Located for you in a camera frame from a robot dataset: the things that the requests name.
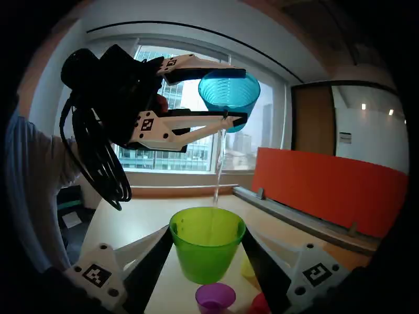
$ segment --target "wall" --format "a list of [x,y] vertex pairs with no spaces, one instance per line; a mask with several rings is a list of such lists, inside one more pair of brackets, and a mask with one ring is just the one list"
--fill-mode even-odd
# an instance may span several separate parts
[[65,20],[59,26],[54,27],[51,35],[42,43],[32,56],[26,72],[20,81],[18,88],[19,114],[29,118],[29,112],[34,99],[34,93],[39,80],[60,41],[67,35],[75,20]]
[[369,64],[336,65],[331,73],[332,80],[359,80],[379,83],[396,89],[393,78],[387,70]]
[[[312,52],[272,18],[235,0],[101,0],[86,11],[86,30],[135,20],[163,20],[191,24],[241,40],[278,60],[304,81],[325,80],[328,74]],[[262,55],[211,33],[180,26],[133,24],[89,33],[89,39],[121,34],[175,35],[215,44],[255,60],[280,74],[292,84],[298,80]]]
[[374,163],[409,172],[409,143],[403,118],[375,110],[351,108],[333,87],[337,136],[352,134],[352,143],[337,140],[336,156]]
[[[62,91],[61,91],[61,95],[60,95],[60,99],[58,100],[58,106],[57,106],[57,113],[56,113],[56,119],[55,119],[55,124],[54,124],[54,132],[53,134],[56,136],[60,136],[60,118],[61,118],[61,111],[62,108],[64,107],[65,102],[67,101],[67,99],[69,99],[70,97],[70,93],[71,93],[71,89],[69,89],[67,86],[63,85]],[[70,111],[66,122],[64,124],[64,135],[66,138],[70,138],[74,136],[74,131],[73,131],[73,123],[72,123],[72,112]]]
[[50,55],[39,77],[32,101],[29,105],[30,97],[28,94],[27,99],[24,99],[24,102],[21,103],[23,111],[28,110],[28,106],[30,108],[29,121],[33,122],[40,131],[47,135],[54,134],[55,117],[57,116],[64,86],[60,79],[62,65],[72,52],[84,46],[84,39],[85,33],[81,21],[75,22],[71,27],[62,31],[59,36],[53,37],[49,47],[52,47],[57,40],[59,43]]

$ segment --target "skyscraper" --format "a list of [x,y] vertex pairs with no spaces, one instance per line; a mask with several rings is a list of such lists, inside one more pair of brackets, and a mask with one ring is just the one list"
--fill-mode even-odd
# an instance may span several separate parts
[[243,154],[250,154],[252,151],[252,137],[244,134],[242,131],[235,133],[233,150]]
[[262,121],[262,143],[261,147],[271,146],[271,130],[272,130],[272,115],[273,105],[266,104],[263,106],[263,121]]

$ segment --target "orange partition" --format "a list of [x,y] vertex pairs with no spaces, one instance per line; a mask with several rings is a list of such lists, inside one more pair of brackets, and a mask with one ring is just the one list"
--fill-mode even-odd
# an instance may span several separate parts
[[383,237],[393,225],[408,176],[388,167],[302,151],[259,148],[252,190],[312,216]]

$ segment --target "coiled cable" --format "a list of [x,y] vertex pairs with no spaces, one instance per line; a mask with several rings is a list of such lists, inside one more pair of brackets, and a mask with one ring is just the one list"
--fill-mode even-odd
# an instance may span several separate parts
[[[74,106],[76,97],[72,93],[61,112],[61,139],[86,180],[108,203],[121,210],[119,202],[129,201],[132,197],[128,178],[93,109]],[[72,122],[78,155],[85,167],[71,150],[64,135],[65,120],[71,108],[75,108]]]

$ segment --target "wooden door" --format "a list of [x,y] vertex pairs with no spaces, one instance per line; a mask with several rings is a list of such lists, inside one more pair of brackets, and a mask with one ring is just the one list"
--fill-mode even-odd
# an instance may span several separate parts
[[292,88],[292,150],[334,156],[336,120],[332,90],[329,86]]

